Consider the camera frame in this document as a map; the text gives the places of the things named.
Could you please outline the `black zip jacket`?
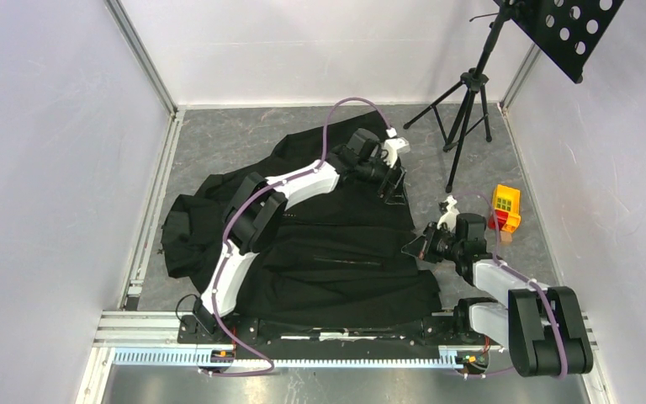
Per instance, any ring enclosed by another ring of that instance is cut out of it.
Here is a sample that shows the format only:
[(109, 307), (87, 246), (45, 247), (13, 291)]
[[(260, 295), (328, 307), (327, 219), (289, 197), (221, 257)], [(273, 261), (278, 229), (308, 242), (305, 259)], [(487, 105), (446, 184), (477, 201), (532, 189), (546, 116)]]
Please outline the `black zip jacket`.
[[(312, 163), (321, 146), (345, 144), (355, 130), (383, 137), (370, 112), (285, 136), (262, 160), (211, 174), (192, 195), (179, 195), (164, 221), (168, 274), (205, 290), (217, 267), (224, 210), (249, 173), (277, 176)], [(278, 233), (252, 262), (236, 312), (316, 327), (387, 327), (442, 307), (433, 273), (403, 253), (415, 225), (408, 205), (388, 205), (377, 186), (346, 179), (332, 193), (286, 210)]]

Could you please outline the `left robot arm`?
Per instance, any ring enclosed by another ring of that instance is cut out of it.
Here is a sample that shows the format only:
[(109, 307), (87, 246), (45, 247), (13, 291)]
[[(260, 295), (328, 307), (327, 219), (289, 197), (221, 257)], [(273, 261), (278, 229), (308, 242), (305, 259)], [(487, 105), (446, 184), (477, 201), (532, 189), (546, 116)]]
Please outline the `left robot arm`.
[(400, 157), (409, 152), (410, 143), (392, 127), (386, 135), (380, 140), (368, 130), (356, 130), (342, 146), (330, 149), (324, 141), (321, 158), (305, 167), (273, 177), (258, 173), (245, 177), (225, 208), (220, 257), (193, 308), (203, 337), (220, 343), (229, 336), (227, 315), (236, 307), (252, 262), (274, 240), (287, 209), (329, 194), (349, 178), (376, 183), (383, 201), (396, 193), (405, 176)]

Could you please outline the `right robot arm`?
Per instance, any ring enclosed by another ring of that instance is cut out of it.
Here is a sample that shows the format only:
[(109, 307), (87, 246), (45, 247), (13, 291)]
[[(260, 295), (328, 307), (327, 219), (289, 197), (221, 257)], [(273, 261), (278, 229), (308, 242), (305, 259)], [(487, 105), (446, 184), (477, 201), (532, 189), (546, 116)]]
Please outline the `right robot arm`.
[(582, 375), (594, 355), (576, 293), (547, 286), (508, 266), (487, 249), (482, 215), (462, 213), (455, 224), (430, 223), (402, 253), (427, 263), (453, 263), (458, 276), (485, 297), (464, 298), (453, 309), (452, 330), (462, 343), (483, 335), (506, 348), (523, 377)]

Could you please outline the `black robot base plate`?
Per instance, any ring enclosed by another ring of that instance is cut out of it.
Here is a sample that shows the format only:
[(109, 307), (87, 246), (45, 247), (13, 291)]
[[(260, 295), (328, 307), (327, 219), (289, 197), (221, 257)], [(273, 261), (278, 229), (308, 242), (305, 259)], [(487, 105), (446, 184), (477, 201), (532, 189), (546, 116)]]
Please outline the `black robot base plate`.
[(450, 311), (388, 327), (307, 327), (248, 316), (207, 333), (194, 316), (179, 319), (177, 342), (208, 348), (214, 364), (276, 368), (439, 368), (488, 364), (504, 352), (495, 340), (464, 331)]

